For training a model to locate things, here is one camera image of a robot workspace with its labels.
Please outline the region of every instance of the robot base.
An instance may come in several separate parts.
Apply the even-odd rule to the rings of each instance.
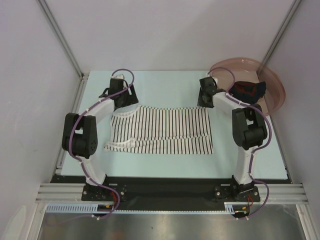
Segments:
[[[230,185],[215,186],[213,192],[217,202],[248,203],[248,199],[253,202],[260,202],[259,191],[254,183],[238,184],[234,176],[232,176]]]

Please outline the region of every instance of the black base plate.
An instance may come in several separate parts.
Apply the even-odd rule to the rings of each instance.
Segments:
[[[247,191],[237,196],[234,196],[231,193],[230,185],[218,185],[214,187],[214,195],[215,195],[215,200],[217,202],[247,203],[249,195],[254,202],[260,202],[260,195],[259,195],[258,187],[256,186],[254,186],[253,190],[251,191]]]

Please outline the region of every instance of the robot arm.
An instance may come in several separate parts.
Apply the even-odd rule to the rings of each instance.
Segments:
[[[106,88],[102,95],[99,96],[97,105],[90,111],[87,109],[87,113],[78,122],[76,130],[82,130],[82,132],[75,132],[72,137],[73,155],[80,160],[79,163],[81,163],[85,175],[87,177],[90,176],[94,182],[100,185],[103,185],[106,174],[102,171],[96,154],[98,146],[97,124],[107,115],[112,114],[114,110],[138,103],[133,85],[129,87],[130,91],[124,91],[117,96],[106,98],[127,87],[128,84],[123,74],[111,77],[110,87]],[[75,113],[68,113],[65,116],[62,148],[66,151],[69,151],[71,133],[79,117],[79,114]],[[92,180],[87,178],[86,182],[95,186]]]
[[[232,118],[232,136],[238,145],[235,173],[232,176],[232,197],[236,200],[247,196],[254,189],[252,170],[255,165],[255,149],[262,145],[268,132],[258,104],[249,106],[238,102],[223,90],[218,89],[217,79],[211,76],[200,79],[198,106],[216,107]]]

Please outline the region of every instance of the garment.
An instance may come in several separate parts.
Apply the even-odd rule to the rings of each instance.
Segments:
[[[249,81],[236,81],[229,93],[236,99],[247,103],[256,104],[266,94],[267,85],[265,81],[253,83]]]
[[[139,154],[212,154],[207,108],[138,106],[114,113],[105,151]]]

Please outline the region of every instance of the light blue table surface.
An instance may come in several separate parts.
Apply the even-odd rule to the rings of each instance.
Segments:
[[[111,71],[92,71],[85,87],[79,112],[98,99],[109,86]],[[135,71],[134,88],[139,105],[158,108],[196,107],[200,89],[199,79],[204,71]],[[128,83],[131,76],[124,73]],[[137,105],[120,108],[127,112]],[[232,120],[217,108],[209,109],[214,153],[210,155],[167,155],[105,152],[104,144],[110,138],[111,114],[98,126],[98,149],[101,168],[114,177],[170,177],[170,178],[230,178],[236,169],[238,146],[232,137]],[[83,176],[78,162],[66,155],[62,175]],[[254,168],[255,178],[287,179],[285,166],[276,138],[259,151]]]

